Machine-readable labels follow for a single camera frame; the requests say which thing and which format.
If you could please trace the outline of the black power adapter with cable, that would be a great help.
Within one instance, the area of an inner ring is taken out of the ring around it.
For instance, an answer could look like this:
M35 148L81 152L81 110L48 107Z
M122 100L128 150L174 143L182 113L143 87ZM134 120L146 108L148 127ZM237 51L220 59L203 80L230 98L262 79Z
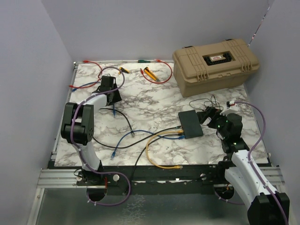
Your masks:
M193 105L193 103L199 102L199 101L202 101L202 103L201 103L200 106L199 105L196 105L196 106ZM204 111L204 109L206 107L214 107L214 108L217 108L217 109L219 109L221 111L224 109L224 107L221 106L221 104L217 101L215 95L211 95L210 98L205 97L205 98L198 98L198 99L191 100L188 103L188 105L191 108L193 108L195 110L200 110L200 111Z

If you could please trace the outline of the yellow black utility knife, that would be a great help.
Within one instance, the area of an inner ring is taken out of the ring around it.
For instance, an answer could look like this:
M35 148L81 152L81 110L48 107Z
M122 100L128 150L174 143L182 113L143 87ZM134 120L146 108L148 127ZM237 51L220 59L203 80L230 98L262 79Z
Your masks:
M145 67L144 70L143 70L152 80L156 81L156 82L160 82L160 80L154 75L153 72L151 72L149 70L148 67Z

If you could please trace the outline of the black mounting rail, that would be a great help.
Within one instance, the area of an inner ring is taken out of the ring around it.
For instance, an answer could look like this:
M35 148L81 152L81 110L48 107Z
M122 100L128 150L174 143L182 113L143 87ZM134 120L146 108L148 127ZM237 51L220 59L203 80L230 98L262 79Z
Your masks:
M38 185L44 188L80 188L93 195L231 194L233 187L219 165L185 165L181 169L155 166L106 166L105 175L76 168L42 170Z

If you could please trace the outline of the black network switch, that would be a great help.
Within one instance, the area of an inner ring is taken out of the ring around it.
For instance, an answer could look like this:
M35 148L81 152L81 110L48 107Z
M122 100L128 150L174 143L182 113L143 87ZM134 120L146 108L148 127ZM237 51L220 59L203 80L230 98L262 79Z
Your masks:
M203 136L203 130L195 110L179 112L178 117L185 139Z

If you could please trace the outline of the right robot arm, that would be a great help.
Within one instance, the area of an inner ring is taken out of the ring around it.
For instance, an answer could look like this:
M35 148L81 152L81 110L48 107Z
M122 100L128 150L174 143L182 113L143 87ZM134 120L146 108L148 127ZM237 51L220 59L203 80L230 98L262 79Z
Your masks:
M290 200L269 182L255 160L251 149L241 137L242 117L233 111L221 112L207 107L197 113L200 124L209 119L208 127L221 136L227 160L218 163L215 172L220 183L229 182L247 208L251 225L287 225Z

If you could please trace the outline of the tan plastic toolbox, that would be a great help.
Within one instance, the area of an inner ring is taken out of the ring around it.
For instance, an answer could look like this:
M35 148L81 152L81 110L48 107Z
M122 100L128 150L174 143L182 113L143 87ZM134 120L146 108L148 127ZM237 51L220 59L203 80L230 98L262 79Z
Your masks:
M242 85L260 63L243 39L183 47L173 52L173 74L186 98Z

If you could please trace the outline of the green handled screwdriver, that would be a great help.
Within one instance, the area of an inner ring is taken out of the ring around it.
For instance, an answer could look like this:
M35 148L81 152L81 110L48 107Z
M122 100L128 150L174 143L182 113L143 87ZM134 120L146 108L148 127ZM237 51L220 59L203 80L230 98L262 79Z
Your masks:
M124 60L124 63L155 63L155 60Z

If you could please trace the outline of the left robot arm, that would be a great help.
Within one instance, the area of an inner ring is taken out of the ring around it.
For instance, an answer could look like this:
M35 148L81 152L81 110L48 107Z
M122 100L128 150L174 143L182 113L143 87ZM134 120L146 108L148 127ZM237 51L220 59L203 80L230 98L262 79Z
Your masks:
M103 76L100 86L80 103L65 104L61 137L71 144L82 163L82 172L93 185L103 181L101 160L92 144L94 136L94 114L101 108L121 101L116 78Z

